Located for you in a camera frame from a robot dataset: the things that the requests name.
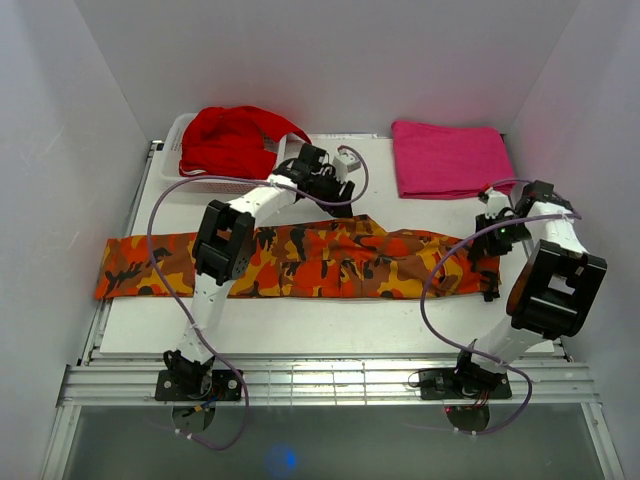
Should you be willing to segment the orange camouflage trousers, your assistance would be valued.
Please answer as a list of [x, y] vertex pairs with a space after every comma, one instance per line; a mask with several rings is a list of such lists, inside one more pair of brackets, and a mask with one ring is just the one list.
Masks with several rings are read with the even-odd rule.
[[[94, 297], [181, 297], [194, 293], [193, 232], [111, 238]], [[455, 237], [425, 230], [386, 231], [367, 215], [260, 227], [233, 298], [417, 299], [498, 297], [500, 260], [472, 262]]]

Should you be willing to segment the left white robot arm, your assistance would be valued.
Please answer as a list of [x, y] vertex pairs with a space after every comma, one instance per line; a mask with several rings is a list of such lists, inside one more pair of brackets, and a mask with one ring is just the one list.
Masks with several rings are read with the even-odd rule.
[[215, 353], [208, 335], [220, 322], [233, 282], [249, 267], [255, 228], [303, 198], [334, 218], [351, 216], [357, 197], [347, 176], [358, 169], [368, 184], [368, 167], [357, 151], [342, 146], [329, 160], [325, 150], [304, 143], [296, 157], [256, 180], [248, 193], [230, 202], [209, 202], [192, 250], [194, 293], [183, 308], [187, 326], [177, 349], [163, 354], [167, 383], [181, 395], [197, 400], [213, 392]]

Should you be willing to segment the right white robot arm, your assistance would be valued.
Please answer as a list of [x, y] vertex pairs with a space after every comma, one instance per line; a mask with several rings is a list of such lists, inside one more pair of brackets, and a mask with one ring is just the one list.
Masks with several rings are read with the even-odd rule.
[[532, 252], [511, 289], [505, 317], [458, 356], [451, 382], [464, 397], [504, 387], [507, 365], [529, 348], [575, 336], [608, 268], [579, 241], [576, 213], [552, 184], [526, 184], [514, 205], [494, 190], [479, 197], [486, 211], [476, 218], [478, 236], [468, 253], [472, 264], [503, 256], [519, 242], [530, 243]]

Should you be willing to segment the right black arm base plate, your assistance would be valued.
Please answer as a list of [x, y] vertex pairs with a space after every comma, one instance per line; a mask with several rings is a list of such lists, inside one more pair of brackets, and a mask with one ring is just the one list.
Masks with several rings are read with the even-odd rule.
[[422, 400], [506, 400], [512, 390], [505, 375], [498, 376], [496, 385], [464, 378], [454, 368], [428, 368], [411, 373], [407, 380], [417, 389]]

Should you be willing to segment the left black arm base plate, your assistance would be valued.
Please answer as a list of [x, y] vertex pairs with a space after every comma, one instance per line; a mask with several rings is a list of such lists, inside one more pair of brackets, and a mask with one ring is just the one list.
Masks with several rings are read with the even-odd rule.
[[215, 369], [196, 383], [181, 379], [176, 373], [163, 370], [159, 373], [153, 398], [166, 402], [223, 402], [239, 401], [242, 387], [230, 370]]

